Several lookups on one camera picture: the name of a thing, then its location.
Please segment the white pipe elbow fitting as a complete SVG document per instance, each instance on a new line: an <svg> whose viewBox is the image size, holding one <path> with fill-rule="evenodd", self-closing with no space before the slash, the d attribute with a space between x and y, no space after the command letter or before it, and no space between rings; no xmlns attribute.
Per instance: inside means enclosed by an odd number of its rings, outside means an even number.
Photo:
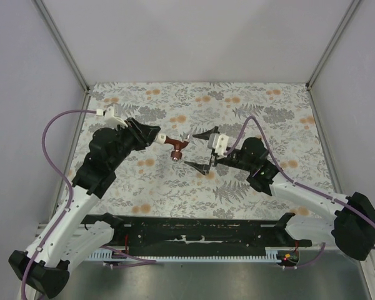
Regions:
<svg viewBox="0 0 375 300"><path fill-rule="evenodd" d="M167 136L164 133L159 132L154 140L155 143L165 144Z"/></svg>

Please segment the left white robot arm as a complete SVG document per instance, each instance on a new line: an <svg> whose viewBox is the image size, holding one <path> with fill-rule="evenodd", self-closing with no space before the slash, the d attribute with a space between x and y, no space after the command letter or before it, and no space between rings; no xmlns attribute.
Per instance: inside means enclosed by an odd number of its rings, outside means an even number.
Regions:
<svg viewBox="0 0 375 300"><path fill-rule="evenodd" d="M123 126L94 132L68 200L25 251L15 250L8 259L22 287L30 286L49 299L64 289L75 261L65 258L64 252L74 231L115 181L119 165L132 151L149 147L160 132L159 126L141 124L132 117Z"/></svg>

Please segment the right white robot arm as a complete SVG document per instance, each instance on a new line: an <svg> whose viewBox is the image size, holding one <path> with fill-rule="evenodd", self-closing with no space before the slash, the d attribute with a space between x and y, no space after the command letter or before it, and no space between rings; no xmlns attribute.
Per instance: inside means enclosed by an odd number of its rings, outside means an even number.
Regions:
<svg viewBox="0 0 375 300"><path fill-rule="evenodd" d="M241 148L228 146L229 136L221 134L217 127L195 134L196 139L207 141L211 150L208 164L189 162L203 175L211 166L218 164L247 171L247 182L257 192L305 206L320 216L309 221L292 216L286 224L274 230L274 239L281 246L294 240L314 243L331 243L344 254L364 261L375 246L375 208L363 194L355 192L347 196L323 191L291 179L273 161L269 144L264 138L248 137Z"/></svg>

